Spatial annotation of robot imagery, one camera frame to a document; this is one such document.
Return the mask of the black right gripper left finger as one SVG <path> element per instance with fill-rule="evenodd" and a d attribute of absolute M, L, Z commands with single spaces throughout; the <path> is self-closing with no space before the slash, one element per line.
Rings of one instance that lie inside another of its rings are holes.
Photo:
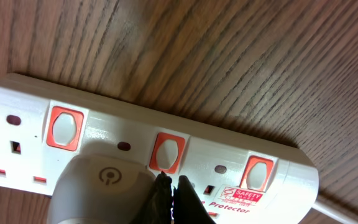
<path fill-rule="evenodd" d="M 130 224 L 170 224 L 172 221 L 172 178 L 161 171 L 140 211 Z"/>

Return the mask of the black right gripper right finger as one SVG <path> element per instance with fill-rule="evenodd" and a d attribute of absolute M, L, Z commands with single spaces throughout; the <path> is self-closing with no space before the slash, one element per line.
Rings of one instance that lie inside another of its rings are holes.
<path fill-rule="evenodd" d="M 215 224 L 185 175 L 173 190 L 173 219 L 174 224 Z"/>

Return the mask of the white power strip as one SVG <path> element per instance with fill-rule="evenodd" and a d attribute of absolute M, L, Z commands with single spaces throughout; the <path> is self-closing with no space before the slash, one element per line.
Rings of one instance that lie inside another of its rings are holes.
<path fill-rule="evenodd" d="M 0 80 L 0 186 L 52 198 L 77 155 L 163 171 L 172 196 L 185 175 L 215 223 L 298 223 L 319 189 L 299 149 L 15 73 Z"/>

